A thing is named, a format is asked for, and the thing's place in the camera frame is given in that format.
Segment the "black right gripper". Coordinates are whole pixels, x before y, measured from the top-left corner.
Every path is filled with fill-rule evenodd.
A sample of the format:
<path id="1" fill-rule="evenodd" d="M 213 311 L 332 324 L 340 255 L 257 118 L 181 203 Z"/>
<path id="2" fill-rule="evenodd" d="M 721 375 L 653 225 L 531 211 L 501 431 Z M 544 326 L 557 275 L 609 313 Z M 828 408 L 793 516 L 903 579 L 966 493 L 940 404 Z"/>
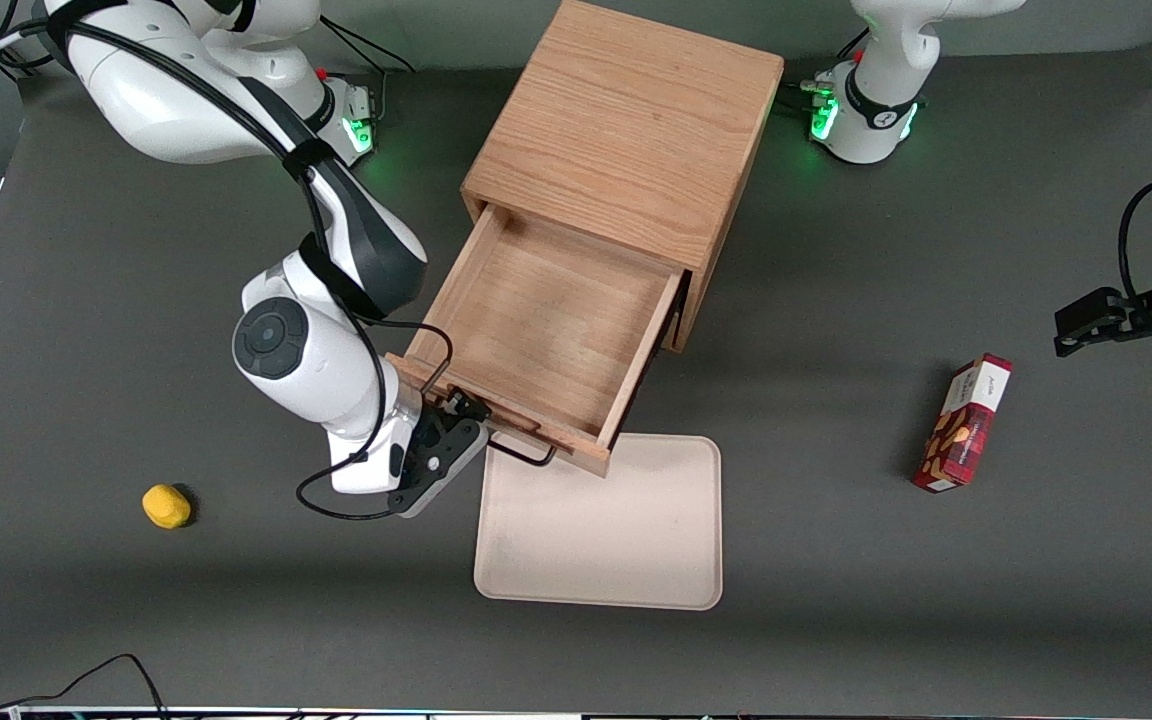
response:
<path id="1" fill-rule="evenodd" d="M 399 468 L 397 488 L 388 493 L 388 502 L 433 501 L 463 467 L 468 419 L 486 423 L 490 418 L 492 409 L 460 387 L 450 387 L 445 400 L 426 401 Z"/>

